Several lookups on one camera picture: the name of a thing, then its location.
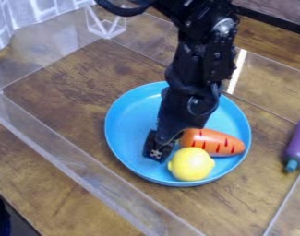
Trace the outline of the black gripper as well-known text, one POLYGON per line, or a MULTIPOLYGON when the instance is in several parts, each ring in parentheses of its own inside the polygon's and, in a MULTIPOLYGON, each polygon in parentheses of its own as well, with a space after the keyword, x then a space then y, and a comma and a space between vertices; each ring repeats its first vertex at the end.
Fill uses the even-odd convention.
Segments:
POLYGON ((186 128, 202 128, 206 124, 218 106, 222 81, 230 79, 236 69, 234 56, 236 49, 229 42, 205 45, 180 42, 166 68, 168 89, 158 112, 157 134, 149 131, 143 145, 145 158, 164 163, 177 135, 186 128))

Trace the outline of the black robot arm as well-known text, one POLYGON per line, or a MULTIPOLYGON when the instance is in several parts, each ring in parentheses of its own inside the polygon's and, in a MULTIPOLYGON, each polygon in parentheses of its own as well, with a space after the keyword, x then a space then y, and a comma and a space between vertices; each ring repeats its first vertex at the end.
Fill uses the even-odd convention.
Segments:
POLYGON ((142 155, 165 162, 174 143, 188 128, 201 128, 218 107, 222 81, 236 69, 233 45, 240 19, 232 0, 127 0, 135 8, 115 6, 109 0, 98 5, 121 17, 157 9, 178 28, 178 47, 166 68, 168 87, 149 131, 142 155))

